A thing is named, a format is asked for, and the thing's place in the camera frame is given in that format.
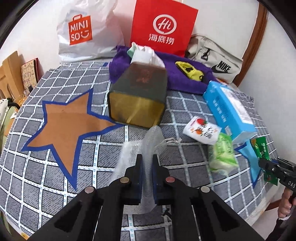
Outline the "person's right hand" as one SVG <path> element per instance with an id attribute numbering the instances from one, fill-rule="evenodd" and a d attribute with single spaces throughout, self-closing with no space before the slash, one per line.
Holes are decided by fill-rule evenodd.
<path id="1" fill-rule="evenodd" d="M 284 189 L 284 192 L 281 196 L 281 201 L 278 207 L 278 211 L 277 211 L 279 218 L 285 218 L 289 216 L 292 206 L 295 206 L 295 198 L 293 199 L 292 204 L 289 202 L 289 199 L 292 196 L 292 194 L 293 194 L 292 190 L 288 188 Z"/>

